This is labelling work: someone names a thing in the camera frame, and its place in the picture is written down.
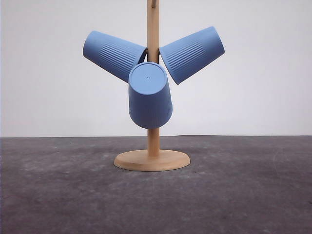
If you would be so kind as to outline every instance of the round wooden base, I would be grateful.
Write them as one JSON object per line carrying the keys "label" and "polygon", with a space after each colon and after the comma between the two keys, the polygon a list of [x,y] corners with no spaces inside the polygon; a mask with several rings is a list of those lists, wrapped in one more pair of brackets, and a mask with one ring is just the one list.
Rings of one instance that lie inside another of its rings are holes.
{"label": "round wooden base", "polygon": [[160,150],[159,156],[148,157],[147,150],[134,150],[117,155],[117,167],[133,171],[167,171],[190,164],[187,154],[173,150]]}

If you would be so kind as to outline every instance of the wooden post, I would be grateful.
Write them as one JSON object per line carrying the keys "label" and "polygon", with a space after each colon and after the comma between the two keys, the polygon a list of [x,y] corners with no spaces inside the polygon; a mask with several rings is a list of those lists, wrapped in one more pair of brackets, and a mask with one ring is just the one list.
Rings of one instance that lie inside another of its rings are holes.
{"label": "wooden post", "polygon": [[[147,50],[147,60],[159,64],[159,0],[147,0]],[[159,128],[148,129],[147,136],[147,150],[121,153],[114,164],[136,171],[167,171],[190,164],[187,154],[160,149]]]}
{"label": "wooden post", "polygon": [[[159,64],[159,0],[147,0],[147,61]],[[159,128],[148,129],[148,156],[159,156]]]}

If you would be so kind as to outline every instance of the cup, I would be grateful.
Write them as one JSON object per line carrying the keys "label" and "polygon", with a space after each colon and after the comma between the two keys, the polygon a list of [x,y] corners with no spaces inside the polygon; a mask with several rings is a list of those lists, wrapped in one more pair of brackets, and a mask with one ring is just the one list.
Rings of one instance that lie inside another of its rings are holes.
{"label": "cup", "polygon": [[224,54],[221,39],[214,27],[203,29],[159,49],[176,84],[180,84]]}
{"label": "cup", "polygon": [[83,46],[83,55],[114,76],[128,82],[134,66],[144,62],[146,47],[92,31]]}
{"label": "cup", "polygon": [[159,64],[144,62],[129,74],[129,114],[142,128],[159,128],[170,119],[172,103],[166,71]]}

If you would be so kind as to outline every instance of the wooden pole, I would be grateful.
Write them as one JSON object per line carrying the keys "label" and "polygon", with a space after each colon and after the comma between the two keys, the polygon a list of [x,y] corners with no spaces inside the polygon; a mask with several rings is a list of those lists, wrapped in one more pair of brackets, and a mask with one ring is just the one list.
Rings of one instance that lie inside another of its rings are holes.
{"label": "wooden pole", "polygon": [[[159,0],[147,0],[147,61],[159,64]],[[148,156],[159,156],[159,128],[147,130]]]}

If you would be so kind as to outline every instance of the ribbed cup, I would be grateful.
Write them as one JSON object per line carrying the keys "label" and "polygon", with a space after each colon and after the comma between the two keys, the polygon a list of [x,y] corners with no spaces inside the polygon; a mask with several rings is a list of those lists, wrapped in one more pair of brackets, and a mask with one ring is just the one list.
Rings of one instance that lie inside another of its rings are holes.
{"label": "ribbed cup", "polygon": [[129,74],[129,114],[142,128],[159,128],[170,119],[172,103],[165,70],[144,62]]}
{"label": "ribbed cup", "polygon": [[109,73],[128,82],[131,69],[144,61],[146,47],[92,31],[83,46],[83,55]]}
{"label": "ribbed cup", "polygon": [[172,42],[161,47],[159,51],[176,84],[224,54],[221,39],[214,27]]}

